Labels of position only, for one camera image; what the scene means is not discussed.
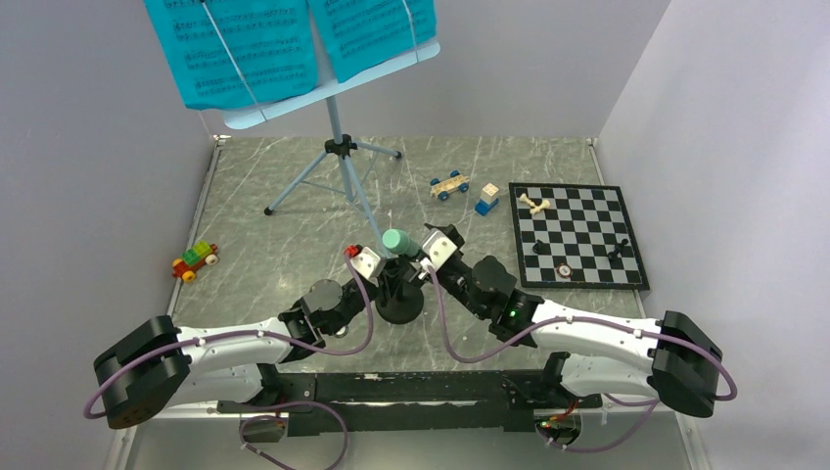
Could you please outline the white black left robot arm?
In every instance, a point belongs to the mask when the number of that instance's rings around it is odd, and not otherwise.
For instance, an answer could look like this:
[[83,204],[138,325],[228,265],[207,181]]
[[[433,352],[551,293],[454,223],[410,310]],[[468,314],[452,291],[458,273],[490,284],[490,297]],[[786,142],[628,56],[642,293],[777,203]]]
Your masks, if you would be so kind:
[[[266,411],[282,394],[278,365],[315,353],[361,353],[370,335],[349,350],[332,350],[325,341],[342,335],[359,313],[369,323],[376,314],[393,323],[405,307],[421,311],[423,295],[407,264],[352,259],[347,266],[351,277],[345,284],[320,280],[288,310],[259,322],[195,328],[178,326],[168,315],[144,321],[94,359],[98,390],[85,404],[84,417],[104,418],[116,430],[192,402],[228,400]],[[407,290],[415,292],[414,300],[393,305],[394,295]]]

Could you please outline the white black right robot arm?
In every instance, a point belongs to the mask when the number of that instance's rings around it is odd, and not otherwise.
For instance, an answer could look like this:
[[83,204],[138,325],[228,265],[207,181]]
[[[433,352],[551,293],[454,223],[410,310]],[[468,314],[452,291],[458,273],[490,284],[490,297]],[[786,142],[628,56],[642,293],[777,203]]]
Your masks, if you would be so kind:
[[640,396],[699,418],[737,396],[722,351],[693,321],[668,310],[660,319],[622,318],[567,307],[521,291],[495,257],[463,260],[464,240],[453,225],[432,226],[414,252],[419,278],[488,324],[500,348],[551,352],[542,398],[564,406],[599,394]]

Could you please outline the mint green toy microphone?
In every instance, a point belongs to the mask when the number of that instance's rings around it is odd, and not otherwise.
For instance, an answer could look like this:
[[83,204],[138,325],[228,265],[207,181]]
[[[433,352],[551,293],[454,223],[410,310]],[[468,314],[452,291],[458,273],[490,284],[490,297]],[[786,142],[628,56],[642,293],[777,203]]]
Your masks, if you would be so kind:
[[418,256],[420,245],[412,240],[407,232],[400,229],[388,229],[382,235],[383,247],[391,255],[414,259]]

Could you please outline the black microphone desk stand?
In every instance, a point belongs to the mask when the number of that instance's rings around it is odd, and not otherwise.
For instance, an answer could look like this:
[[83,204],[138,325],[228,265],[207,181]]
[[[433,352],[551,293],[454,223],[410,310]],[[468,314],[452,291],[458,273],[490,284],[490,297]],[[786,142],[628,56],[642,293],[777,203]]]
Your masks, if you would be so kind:
[[388,323],[404,325],[415,320],[424,307],[422,283],[406,259],[388,259],[378,280],[375,306]]

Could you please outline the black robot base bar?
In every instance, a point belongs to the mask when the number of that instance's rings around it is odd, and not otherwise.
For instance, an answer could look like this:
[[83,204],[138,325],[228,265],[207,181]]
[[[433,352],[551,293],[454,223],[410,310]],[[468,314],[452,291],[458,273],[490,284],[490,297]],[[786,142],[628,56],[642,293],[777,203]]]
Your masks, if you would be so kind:
[[536,419],[567,410],[598,409],[598,395],[577,399],[540,370],[280,373],[276,390],[252,405],[222,400],[221,414],[264,412],[287,404],[288,434],[500,429],[531,432]]

